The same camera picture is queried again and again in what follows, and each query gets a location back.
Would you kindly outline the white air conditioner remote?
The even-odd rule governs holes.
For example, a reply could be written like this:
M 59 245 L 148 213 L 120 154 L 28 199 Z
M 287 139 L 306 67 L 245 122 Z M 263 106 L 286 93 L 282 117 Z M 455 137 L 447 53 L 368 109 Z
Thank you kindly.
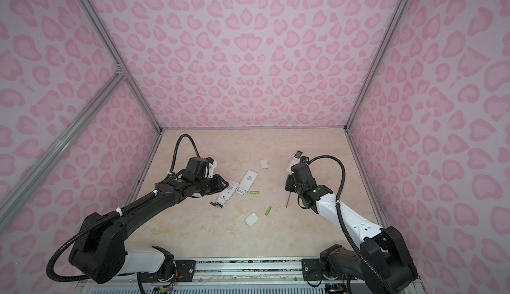
M 220 192 L 216 198 L 216 206 L 220 208 L 224 207 L 230 201 L 232 196 L 237 192 L 238 187 L 238 182 L 229 181 L 227 188 Z

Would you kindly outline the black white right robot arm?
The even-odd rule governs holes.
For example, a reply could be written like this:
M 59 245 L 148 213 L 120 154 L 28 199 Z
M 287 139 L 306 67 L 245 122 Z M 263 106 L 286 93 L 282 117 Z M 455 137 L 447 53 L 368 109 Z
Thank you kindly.
M 285 189 L 295 193 L 306 210 L 332 222 L 349 244 L 335 244 L 320 253 L 315 267 L 304 273 L 306 281 L 360 279 L 372 293 L 399 293 L 418 277 L 402 234 L 362 217 L 340 200 L 332 189 L 317 184 L 307 163 L 291 166 Z

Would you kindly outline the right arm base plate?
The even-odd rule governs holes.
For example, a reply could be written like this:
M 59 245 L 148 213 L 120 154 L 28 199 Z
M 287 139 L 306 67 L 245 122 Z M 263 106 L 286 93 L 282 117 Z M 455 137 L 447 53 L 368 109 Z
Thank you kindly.
M 301 270 L 304 281 L 310 283 L 322 282 L 344 282 L 347 280 L 347 274 L 336 274 L 327 271 L 319 258 L 304 258 L 300 260 Z

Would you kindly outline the white remote with eco sticker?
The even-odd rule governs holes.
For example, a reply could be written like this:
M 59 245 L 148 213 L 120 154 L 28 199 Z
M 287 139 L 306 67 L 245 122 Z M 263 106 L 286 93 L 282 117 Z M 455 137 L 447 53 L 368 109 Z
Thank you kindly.
M 242 196 L 245 196 L 252 188 L 252 185 L 254 184 L 257 177 L 258 173 L 256 171 L 248 170 L 239 183 L 236 192 Z

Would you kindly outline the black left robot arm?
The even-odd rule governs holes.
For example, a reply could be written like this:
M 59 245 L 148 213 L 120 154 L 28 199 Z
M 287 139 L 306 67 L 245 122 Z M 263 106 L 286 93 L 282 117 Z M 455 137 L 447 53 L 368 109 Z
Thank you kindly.
M 134 250 L 127 250 L 125 241 L 142 225 L 164 210 L 186 198 L 220 193 L 228 182 L 219 174 L 211 178 L 187 174 L 172 176 L 155 184 L 155 189 L 119 212 L 105 215 L 93 213 L 86 217 L 69 254 L 72 266 L 88 278 L 102 284 L 119 274 L 153 274 L 162 281 L 176 273 L 174 256 L 160 246 L 152 246 L 155 258 L 137 259 Z

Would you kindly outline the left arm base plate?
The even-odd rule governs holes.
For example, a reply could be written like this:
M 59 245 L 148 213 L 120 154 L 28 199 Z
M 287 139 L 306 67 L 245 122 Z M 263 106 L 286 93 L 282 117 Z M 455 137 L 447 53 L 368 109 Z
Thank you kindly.
M 191 283 L 195 274 L 195 260 L 177 260 L 163 265 L 155 273 L 141 274 L 142 283 Z

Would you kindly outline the white battery cover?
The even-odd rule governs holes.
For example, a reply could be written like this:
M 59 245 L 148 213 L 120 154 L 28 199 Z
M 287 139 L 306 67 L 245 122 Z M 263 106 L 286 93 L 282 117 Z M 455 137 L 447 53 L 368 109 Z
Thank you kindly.
M 268 168 L 268 161 L 266 159 L 263 159 L 260 161 L 260 166 L 262 169 L 267 169 Z
M 255 225 L 259 221 L 259 219 L 260 217 L 256 213 L 252 212 L 244 219 L 244 222 L 247 226 L 251 227 Z

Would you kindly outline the slim white remote with display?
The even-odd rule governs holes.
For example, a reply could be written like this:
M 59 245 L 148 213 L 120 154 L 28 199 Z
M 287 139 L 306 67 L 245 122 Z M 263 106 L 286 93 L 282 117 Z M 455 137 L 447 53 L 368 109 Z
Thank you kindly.
M 300 162 L 301 156 L 303 155 L 302 151 L 296 151 L 296 153 L 293 155 L 288 167 L 287 167 L 287 173 L 292 173 L 292 167 Z

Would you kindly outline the orange handled screwdriver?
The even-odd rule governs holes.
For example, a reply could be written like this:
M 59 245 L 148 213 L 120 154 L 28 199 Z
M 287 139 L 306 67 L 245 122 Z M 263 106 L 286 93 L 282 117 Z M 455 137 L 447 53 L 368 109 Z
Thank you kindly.
M 288 205 L 289 205 L 289 203 L 290 203 L 290 197 L 291 197 L 291 196 L 292 196 L 292 192 L 289 192 L 289 193 L 288 193 L 288 197 L 287 197 L 287 199 L 286 199 L 285 208 L 288 208 Z

